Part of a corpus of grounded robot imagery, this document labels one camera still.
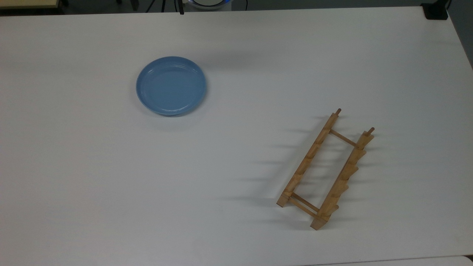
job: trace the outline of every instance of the white object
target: white object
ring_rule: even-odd
[[[421,7],[107,14],[1,17],[0,32],[0,265],[473,253],[473,71],[450,20]],[[208,82],[182,117],[135,92],[169,55]],[[337,108],[335,130],[375,138],[315,231],[276,200]],[[298,192],[316,205],[350,149],[326,141]]]
[[[186,6],[188,12],[199,11],[232,11],[232,0],[222,0],[215,5],[202,5],[194,0],[189,0]]]
[[[223,0],[193,0],[193,1],[203,6],[214,6],[220,2],[223,2]]]

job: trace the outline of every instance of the blue plate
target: blue plate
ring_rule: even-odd
[[[136,80],[141,103],[160,115],[180,115],[202,102],[206,92],[201,68],[189,59],[168,56],[149,63]]]

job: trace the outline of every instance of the wooden dowel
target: wooden dowel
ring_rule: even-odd
[[[328,133],[330,132],[330,130],[332,129],[333,125],[335,124],[335,122],[337,121],[338,119],[338,115],[337,114],[332,114],[327,122],[325,123],[324,127],[322,128],[322,130],[320,131],[319,135],[317,136],[317,138],[315,139],[314,141],[314,144],[322,144],[322,142],[324,142],[325,138],[327,137]]]
[[[318,212],[319,211],[319,208],[315,207],[314,205],[312,205],[310,202],[308,202],[307,200],[303,199],[301,196],[297,195],[296,193],[292,193],[292,196],[293,198],[299,200],[300,202],[304,203],[305,205],[307,205],[307,207],[311,208],[312,210],[314,210],[315,212]]]
[[[373,133],[374,130],[375,130],[374,127],[370,128],[370,129],[368,130],[368,132],[367,132],[367,133],[368,133],[368,136],[371,135],[371,133]]]
[[[353,149],[353,151],[350,154],[350,157],[348,158],[348,163],[349,164],[356,164],[361,157],[365,156],[366,151],[365,150],[358,150],[358,149]]]
[[[330,215],[332,215],[333,212],[335,212],[336,210],[338,210],[338,208],[339,208],[338,205],[335,205],[335,206],[333,206],[328,212],[323,213],[322,215],[323,215],[323,216],[330,216]]]
[[[324,217],[317,216],[317,217],[314,217],[314,220],[310,224],[310,227],[314,228],[315,230],[319,230],[326,223],[327,223],[327,220]]]
[[[358,166],[355,166],[353,164],[346,164],[345,168],[343,169],[344,171],[340,175],[341,180],[348,180],[356,171],[358,171]]]
[[[339,198],[343,192],[347,191],[348,189],[348,186],[347,185],[344,185],[340,190],[338,190],[337,192],[333,193],[332,194],[332,197],[335,197],[335,198]]]
[[[365,146],[374,138],[373,135],[366,135],[367,132],[363,132],[363,134],[360,136],[358,139],[358,142],[356,143],[356,147],[358,150],[362,150],[365,148]]]
[[[281,196],[278,199],[277,205],[284,207],[284,205],[288,202],[289,200],[288,198],[292,195],[292,192],[294,192],[294,189],[297,187],[297,185],[301,181],[305,171],[310,166],[310,162],[314,158],[315,154],[320,148],[320,145],[322,144],[322,142],[324,142],[325,138],[330,132],[330,129],[333,127],[337,119],[338,119],[338,114],[332,113],[332,115],[329,117],[329,119],[325,123],[324,128],[319,133],[314,143],[310,147],[309,151],[307,152],[306,156],[300,163],[296,172],[294,173],[294,175],[292,176],[292,178],[289,180],[288,184],[286,185],[286,188],[284,189],[284,191],[282,192]]]
[[[316,217],[317,215],[313,212],[311,212],[309,209],[307,209],[306,207],[304,207],[302,204],[300,204],[298,201],[296,201],[295,199],[293,198],[289,198],[289,202],[294,204],[295,206],[297,206],[299,209],[303,210],[304,212],[306,212],[307,214],[309,214],[310,216],[312,217]]]
[[[345,141],[346,143],[350,144],[351,146],[356,147],[356,143],[355,143],[355,142],[349,140],[347,137],[345,137],[345,136],[343,136],[342,134],[336,132],[335,130],[331,129],[329,133],[332,134],[332,135],[337,136],[339,139]]]
[[[307,168],[309,168],[310,162],[312,162],[312,158],[305,157],[302,160],[302,162],[299,164],[299,167],[297,168],[295,175],[303,175],[307,171]]]

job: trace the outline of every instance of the black cable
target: black cable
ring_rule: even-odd
[[[148,9],[146,10],[145,13],[147,13],[147,12],[149,11],[149,9],[151,8],[151,6],[154,4],[154,1],[155,1],[155,0],[151,1],[151,4],[149,4],[149,7],[148,7]]]
[[[163,0],[163,5],[161,6],[161,13],[164,13],[164,6],[166,5],[166,0]]]
[[[177,5],[179,6],[179,14],[184,15],[184,3],[182,3],[182,0],[177,0]]]

